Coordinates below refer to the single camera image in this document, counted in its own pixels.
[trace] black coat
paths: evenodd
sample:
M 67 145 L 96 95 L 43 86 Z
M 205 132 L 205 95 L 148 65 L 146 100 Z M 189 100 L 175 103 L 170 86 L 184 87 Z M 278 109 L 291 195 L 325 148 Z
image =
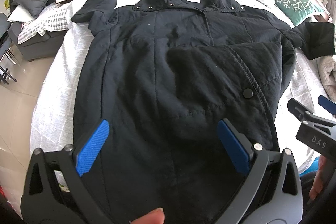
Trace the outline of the black coat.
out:
M 95 36 L 73 137 L 109 121 L 110 136 L 83 179 L 116 223 L 157 207 L 166 223 L 212 223 L 243 179 L 216 135 L 218 121 L 228 118 L 252 143 L 278 150 L 274 119 L 295 48 L 309 59 L 335 54 L 331 23 L 291 29 L 234 0 L 193 1 L 114 10 L 117 0 L 88 0 L 72 18 L 90 21 Z

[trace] jacket collar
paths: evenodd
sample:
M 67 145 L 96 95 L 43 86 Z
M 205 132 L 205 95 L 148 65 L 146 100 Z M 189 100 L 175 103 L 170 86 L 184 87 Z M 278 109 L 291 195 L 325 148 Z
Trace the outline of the jacket collar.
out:
M 152 12 L 172 8 L 197 9 L 205 12 L 242 12 L 245 8 L 235 0 L 199 0 L 190 2 L 188 0 L 141 0 L 133 6 L 133 10 Z

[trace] jacket sleeve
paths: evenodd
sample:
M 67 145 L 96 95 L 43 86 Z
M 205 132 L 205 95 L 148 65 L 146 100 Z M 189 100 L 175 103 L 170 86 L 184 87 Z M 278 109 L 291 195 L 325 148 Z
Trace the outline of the jacket sleeve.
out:
M 89 29 L 95 36 L 110 28 L 111 18 L 116 15 L 117 0 L 87 0 L 83 7 L 71 18 L 72 22 L 90 22 Z
M 327 22 L 303 22 L 293 29 L 281 30 L 292 42 L 300 47 L 308 59 L 335 55 L 335 25 Z

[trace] black chair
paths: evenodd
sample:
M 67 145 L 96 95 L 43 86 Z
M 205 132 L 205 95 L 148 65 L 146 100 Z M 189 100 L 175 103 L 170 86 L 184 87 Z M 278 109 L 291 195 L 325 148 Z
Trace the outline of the black chair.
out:
M 10 60 L 14 58 L 13 53 L 9 50 L 11 47 L 12 40 L 9 37 L 7 30 L 11 26 L 11 23 L 7 21 L 7 16 L 3 13 L 0 13 L 0 58 L 4 55 Z M 0 66 L 0 83 L 3 81 L 5 84 L 9 85 L 6 78 L 9 77 L 15 82 L 17 80 L 8 73 L 8 68 L 4 69 Z

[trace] beige floor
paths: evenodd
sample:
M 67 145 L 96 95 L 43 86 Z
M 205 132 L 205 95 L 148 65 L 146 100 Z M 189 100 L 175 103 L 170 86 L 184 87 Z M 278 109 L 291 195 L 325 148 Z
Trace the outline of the beige floor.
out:
M 41 58 L 33 62 L 22 60 L 16 47 L 12 49 L 20 65 L 7 58 L 1 66 L 8 67 L 17 83 L 0 85 L 0 185 L 16 212 L 20 201 L 30 160 L 29 142 L 33 110 L 43 81 L 54 58 Z

